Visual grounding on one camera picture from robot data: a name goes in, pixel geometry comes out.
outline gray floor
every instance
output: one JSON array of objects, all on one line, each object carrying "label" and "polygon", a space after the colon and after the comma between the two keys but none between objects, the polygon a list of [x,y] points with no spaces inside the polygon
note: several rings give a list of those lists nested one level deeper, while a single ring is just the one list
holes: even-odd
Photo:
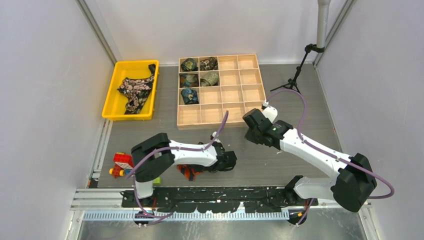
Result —
[{"label": "gray floor", "polygon": [[285,220],[170,221],[137,228],[130,221],[84,221],[79,240],[365,240],[359,214],[312,208],[299,228]]},{"label": "gray floor", "polygon": [[[260,65],[263,85],[267,96],[270,90],[293,77],[294,64]],[[161,67],[153,119],[148,121],[116,121],[113,123],[98,186],[101,188],[130,187],[124,177],[113,178],[109,169],[114,167],[113,157],[117,152],[130,153],[133,146],[151,136],[164,132],[172,140],[197,144],[207,142],[213,129],[177,129],[177,79],[178,68]],[[307,113],[302,133],[329,148],[340,150],[318,76],[311,64],[303,66],[297,79],[299,88],[307,101]],[[298,96],[283,92],[270,104],[277,108],[277,119],[297,126],[303,112]],[[325,175],[306,161],[290,153],[281,152],[263,145],[255,145],[244,139],[247,127],[225,128],[219,139],[227,151],[234,151],[237,164],[232,171],[203,173],[195,181],[188,181],[175,167],[161,175],[162,186],[284,186],[295,175],[311,178]]]}]

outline red lego brick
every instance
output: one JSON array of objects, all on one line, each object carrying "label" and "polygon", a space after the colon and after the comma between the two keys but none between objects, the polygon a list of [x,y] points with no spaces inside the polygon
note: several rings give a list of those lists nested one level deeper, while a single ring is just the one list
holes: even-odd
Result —
[{"label": "red lego brick", "polygon": [[115,162],[115,164],[120,165],[124,169],[133,169],[134,168],[133,158],[131,157],[131,155],[128,155],[128,154],[125,154],[125,153],[122,153],[122,152],[118,152],[113,157],[113,161]]},{"label": "red lego brick", "polygon": [[123,176],[122,171],[123,171],[122,167],[115,164],[115,167],[109,170],[109,174],[112,175],[114,178],[117,178],[117,177]]}]

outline orange object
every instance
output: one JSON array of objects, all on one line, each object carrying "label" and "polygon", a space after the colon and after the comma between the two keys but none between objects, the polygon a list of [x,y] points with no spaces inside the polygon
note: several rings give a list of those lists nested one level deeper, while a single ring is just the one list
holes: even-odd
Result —
[{"label": "orange object", "polygon": [[202,171],[195,171],[194,168],[186,164],[177,165],[176,168],[180,171],[189,181],[194,181],[195,176],[203,173]]}]

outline gray mat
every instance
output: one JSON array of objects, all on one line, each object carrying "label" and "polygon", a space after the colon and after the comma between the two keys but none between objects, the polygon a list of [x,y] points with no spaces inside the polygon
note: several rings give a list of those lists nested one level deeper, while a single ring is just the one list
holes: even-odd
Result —
[{"label": "gray mat", "polygon": [[[295,64],[260,65],[263,85],[267,96],[270,90],[286,83],[296,71]],[[113,157],[117,152],[130,153],[131,148],[157,133],[167,133],[174,141],[188,144],[208,142],[214,129],[177,129],[177,81],[178,68],[161,67],[157,82],[155,112],[147,121],[116,121],[110,133],[106,155],[102,166],[98,187],[130,187],[131,182],[124,177],[114,178],[109,169],[114,167]],[[302,126],[306,136],[340,150],[333,123],[331,121],[318,76],[311,64],[303,66],[297,79],[299,88],[307,102],[307,113]],[[302,101],[293,93],[281,93],[270,104],[277,108],[277,119],[297,126],[303,112]],[[325,177],[325,174],[306,161],[290,153],[275,148],[255,145],[244,139],[247,127],[225,128],[219,139],[227,151],[237,156],[235,168],[227,172],[197,175],[195,181],[188,181],[176,167],[171,167],[160,177],[164,187],[187,186],[284,186],[295,175],[311,178]]]}]

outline white wall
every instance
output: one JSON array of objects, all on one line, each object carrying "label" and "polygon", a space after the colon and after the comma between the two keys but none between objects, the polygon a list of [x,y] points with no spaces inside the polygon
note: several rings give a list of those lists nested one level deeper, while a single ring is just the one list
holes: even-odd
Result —
[{"label": "white wall", "polygon": [[[344,151],[396,190],[371,201],[389,240],[423,239],[424,1],[358,0],[319,64]],[[388,189],[379,182],[376,194]]]},{"label": "white wall", "polygon": [[[317,41],[317,0],[88,0],[120,60],[257,53],[300,62]],[[345,0],[332,0],[329,31]],[[311,53],[308,61],[315,59]]]},{"label": "white wall", "polygon": [[112,64],[73,0],[0,3],[0,239],[60,240]]}]

